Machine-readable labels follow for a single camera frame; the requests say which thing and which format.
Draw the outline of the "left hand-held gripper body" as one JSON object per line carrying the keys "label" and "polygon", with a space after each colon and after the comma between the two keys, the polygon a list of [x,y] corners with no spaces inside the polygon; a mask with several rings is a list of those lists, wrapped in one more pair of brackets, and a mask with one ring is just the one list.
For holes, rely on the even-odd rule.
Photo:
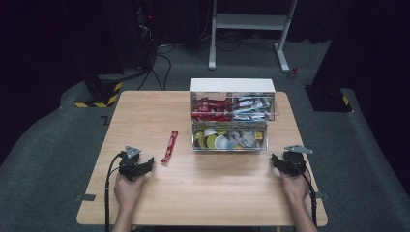
{"label": "left hand-held gripper body", "polygon": [[133,182],[137,177],[136,169],[140,157],[140,149],[127,145],[125,152],[119,164],[119,173],[123,175],[128,181]]}

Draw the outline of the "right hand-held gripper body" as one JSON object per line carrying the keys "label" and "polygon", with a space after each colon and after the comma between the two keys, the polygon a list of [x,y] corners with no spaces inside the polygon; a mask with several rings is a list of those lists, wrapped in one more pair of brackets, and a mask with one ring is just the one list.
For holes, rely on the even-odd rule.
{"label": "right hand-held gripper body", "polygon": [[313,151],[302,145],[292,145],[285,147],[283,158],[285,161],[284,173],[292,177],[303,174],[307,170],[307,163],[304,154],[311,155]]}

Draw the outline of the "red sachet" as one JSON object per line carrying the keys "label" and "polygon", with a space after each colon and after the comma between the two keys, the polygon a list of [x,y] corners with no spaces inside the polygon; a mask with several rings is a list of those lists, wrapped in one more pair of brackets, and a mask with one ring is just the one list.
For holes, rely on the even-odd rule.
{"label": "red sachet", "polygon": [[171,136],[169,138],[168,145],[165,151],[165,155],[161,159],[161,162],[168,162],[169,159],[171,158],[178,135],[179,135],[179,132],[177,131],[173,131],[171,133]]}

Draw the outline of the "clear drawer with sachets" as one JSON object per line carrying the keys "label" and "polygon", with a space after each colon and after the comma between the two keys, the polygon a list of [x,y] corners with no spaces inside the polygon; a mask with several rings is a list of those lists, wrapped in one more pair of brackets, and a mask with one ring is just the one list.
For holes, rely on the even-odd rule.
{"label": "clear drawer with sachets", "polygon": [[264,122],[279,115],[274,93],[191,92],[190,102],[195,121]]}

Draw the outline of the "person's right hand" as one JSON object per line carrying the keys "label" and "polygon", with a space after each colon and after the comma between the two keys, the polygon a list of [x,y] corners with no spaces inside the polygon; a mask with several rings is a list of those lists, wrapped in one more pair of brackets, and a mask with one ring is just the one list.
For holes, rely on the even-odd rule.
{"label": "person's right hand", "polygon": [[309,193],[308,182],[302,176],[280,173],[286,197],[291,203],[303,202]]}

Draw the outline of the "person's left hand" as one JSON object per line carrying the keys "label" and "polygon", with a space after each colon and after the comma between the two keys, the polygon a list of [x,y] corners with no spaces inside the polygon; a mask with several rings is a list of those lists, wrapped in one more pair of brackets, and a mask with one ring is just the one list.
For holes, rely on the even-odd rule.
{"label": "person's left hand", "polygon": [[114,193],[121,207],[134,207],[136,205],[144,181],[144,176],[129,181],[124,175],[117,175]]}

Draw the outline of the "pile of grey packets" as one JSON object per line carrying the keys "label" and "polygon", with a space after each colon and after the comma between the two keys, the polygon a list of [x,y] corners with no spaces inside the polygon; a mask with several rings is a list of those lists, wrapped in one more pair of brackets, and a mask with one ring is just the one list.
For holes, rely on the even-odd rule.
{"label": "pile of grey packets", "polygon": [[234,149],[262,150],[265,148],[265,136],[260,130],[234,129],[230,132],[229,142]]}

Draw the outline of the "clear drawer with capsules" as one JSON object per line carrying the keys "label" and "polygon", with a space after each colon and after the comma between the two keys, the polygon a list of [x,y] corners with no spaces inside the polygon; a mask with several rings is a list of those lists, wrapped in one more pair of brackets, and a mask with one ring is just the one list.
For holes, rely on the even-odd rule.
{"label": "clear drawer with capsules", "polygon": [[209,152],[259,152],[268,149],[266,122],[193,122],[192,148]]}

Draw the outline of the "pile of white sachets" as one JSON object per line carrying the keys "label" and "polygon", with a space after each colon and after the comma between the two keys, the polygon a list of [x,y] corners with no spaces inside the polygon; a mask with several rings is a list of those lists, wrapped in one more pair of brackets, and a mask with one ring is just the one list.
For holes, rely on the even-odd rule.
{"label": "pile of white sachets", "polygon": [[265,97],[245,96],[233,99],[233,118],[237,121],[268,121],[271,103]]}

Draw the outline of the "pile of coffee capsules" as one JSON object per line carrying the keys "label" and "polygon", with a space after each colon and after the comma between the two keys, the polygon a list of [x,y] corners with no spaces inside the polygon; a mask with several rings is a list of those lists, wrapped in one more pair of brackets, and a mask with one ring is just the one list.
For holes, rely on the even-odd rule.
{"label": "pile of coffee capsules", "polygon": [[194,150],[226,150],[228,145],[227,129],[205,128],[193,132]]}

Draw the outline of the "dark stand base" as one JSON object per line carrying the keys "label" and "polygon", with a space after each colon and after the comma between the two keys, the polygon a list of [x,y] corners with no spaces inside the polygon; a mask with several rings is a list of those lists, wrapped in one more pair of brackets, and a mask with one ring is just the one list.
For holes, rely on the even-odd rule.
{"label": "dark stand base", "polygon": [[328,90],[305,86],[309,102],[314,111],[318,112],[351,112],[352,106],[340,90]]}

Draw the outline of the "black yellow striped stand base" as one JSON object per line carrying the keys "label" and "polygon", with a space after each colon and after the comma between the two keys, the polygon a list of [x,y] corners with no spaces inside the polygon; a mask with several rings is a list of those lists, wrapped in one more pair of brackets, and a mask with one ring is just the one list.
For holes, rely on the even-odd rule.
{"label": "black yellow striped stand base", "polygon": [[82,100],[75,100],[79,108],[112,106],[119,96],[123,85],[121,81],[102,81],[97,76],[88,77],[84,81],[86,94]]}

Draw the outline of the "pile of red sachets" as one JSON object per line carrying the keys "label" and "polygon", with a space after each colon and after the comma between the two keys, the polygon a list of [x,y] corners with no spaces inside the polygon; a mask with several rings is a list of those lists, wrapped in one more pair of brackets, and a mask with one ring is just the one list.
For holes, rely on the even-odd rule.
{"label": "pile of red sachets", "polygon": [[232,103],[203,98],[194,102],[191,117],[196,121],[231,121]]}

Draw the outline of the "dark equipment rack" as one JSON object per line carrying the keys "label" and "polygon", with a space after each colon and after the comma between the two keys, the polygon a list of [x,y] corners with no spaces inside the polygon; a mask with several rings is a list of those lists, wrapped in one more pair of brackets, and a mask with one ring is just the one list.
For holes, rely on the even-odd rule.
{"label": "dark equipment rack", "polygon": [[141,69],[148,71],[154,62],[158,46],[158,28],[154,19],[151,0],[133,0],[134,15],[142,46],[143,62]]}

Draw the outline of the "white metal stand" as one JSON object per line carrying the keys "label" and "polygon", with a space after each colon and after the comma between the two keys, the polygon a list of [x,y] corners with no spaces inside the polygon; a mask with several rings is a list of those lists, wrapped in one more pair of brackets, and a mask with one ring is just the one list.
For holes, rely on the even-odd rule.
{"label": "white metal stand", "polygon": [[281,32],[279,42],[274,44],[274,49],[278,57],[281,70],[284,73],[289,73],[291,69],[286,61],[283,47],[297,7],[297,3],[298,0],[291,0],[288,13],[284,15],[222,14],[217,10],[218,0],[213,0],[208,68],[210,70],[214,70],[217,66],[216,35],[218,29],[265,30]]}

